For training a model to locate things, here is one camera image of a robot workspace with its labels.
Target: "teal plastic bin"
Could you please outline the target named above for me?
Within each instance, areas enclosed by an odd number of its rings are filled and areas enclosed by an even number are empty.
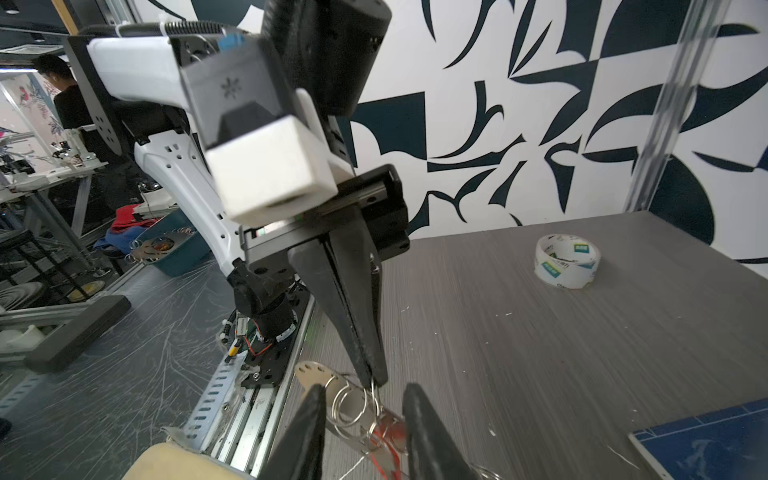
[[[159,237],[163,233],[182,227],[193,227],[184,212],[176,210],[172,214],[159,219],[157,223],[139,235],[136,240],[144,241],[150,238]],[[157,262],[151,263],[161,272],[168,276],[179,276],[191,271],[203,257],[210,252],[210,247],[200,232],[195,231],[189,240],[182,243],[176,250],[160,258]]]

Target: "ceiling light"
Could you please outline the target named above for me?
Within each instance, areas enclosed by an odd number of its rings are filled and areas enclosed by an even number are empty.
[[[8,15],[16,15],[18,13],[18,6],[16,6],[16,2],[13,0],[0,0],[0,7]]]

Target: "roll of tape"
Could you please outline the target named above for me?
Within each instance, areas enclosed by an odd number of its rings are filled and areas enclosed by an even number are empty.
[[[581,237],[555,234],[536,242],[534,272],[550,285],[583,288],[594,280],[599,263],[600,250]]]

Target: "black hair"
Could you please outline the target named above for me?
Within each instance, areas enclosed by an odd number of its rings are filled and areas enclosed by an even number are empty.
[[[72,76],[72,71],[67,66],[67,62],[61,60],[56,55],[40,55],[32,61],[32,64],[35,66],[35,70],[40,74],[55,73],[62,78],[74,78],[74,76]]]

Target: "red cloth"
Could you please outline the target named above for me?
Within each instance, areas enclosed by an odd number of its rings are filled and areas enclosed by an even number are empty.
[[[134,208],[141,204],[126,205],[120,207],[114,212],[114,222],[110,227],[112,233],[120,233],[131,227],[151,227],[157,222],[157,219],[150,218],[147,220],[136,220],[134,218]]]

